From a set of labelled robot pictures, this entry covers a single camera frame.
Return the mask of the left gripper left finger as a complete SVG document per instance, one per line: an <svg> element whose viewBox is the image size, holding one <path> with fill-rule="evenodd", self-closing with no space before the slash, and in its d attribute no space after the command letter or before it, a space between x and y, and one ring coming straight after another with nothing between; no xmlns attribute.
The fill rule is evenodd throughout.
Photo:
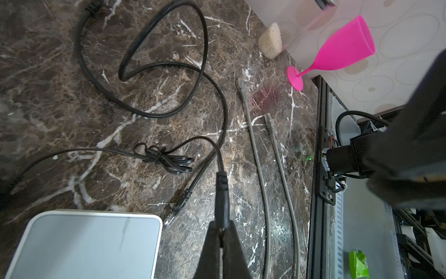
<svg viewBox="0 0 446 279"><path fill-rule="evenodd" d="M219 279L221 260L221 230L215 221L207 229L203 249L194 279Z"/></svg>

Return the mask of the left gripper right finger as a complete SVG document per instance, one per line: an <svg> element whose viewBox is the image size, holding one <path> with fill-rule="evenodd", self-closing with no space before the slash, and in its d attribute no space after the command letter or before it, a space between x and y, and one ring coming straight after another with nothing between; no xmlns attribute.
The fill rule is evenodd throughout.
<svg viewBox="0 0 446 279"><path fill-rule="evenodd" d="M221 239L223 249L223 279L251 279L235 223L224 230Z"/></svg>

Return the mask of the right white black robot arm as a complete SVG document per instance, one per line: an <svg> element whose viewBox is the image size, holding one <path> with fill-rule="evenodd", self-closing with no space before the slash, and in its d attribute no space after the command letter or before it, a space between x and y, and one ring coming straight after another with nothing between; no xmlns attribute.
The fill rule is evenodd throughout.
<svg viewBox="0 0 446 279"><path fill-rule="evenodd" d="M350 145L322 151L322 164L334 175L358 173L369 190L393 208L446 208L446 53L434 60L408 101L391 121L350 110L381 122L386 130L357 136Z"/></svg>

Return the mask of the white network switch box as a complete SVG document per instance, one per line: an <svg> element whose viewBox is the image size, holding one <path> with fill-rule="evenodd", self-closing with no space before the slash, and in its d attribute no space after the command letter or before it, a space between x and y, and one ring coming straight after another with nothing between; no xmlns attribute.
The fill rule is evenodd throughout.
<svg viewBox="0 0 446 279"><path fill-rule="evenodd" d="M7 279L152 279L163 222L141 213L51 210L33 217Z"/></svg>

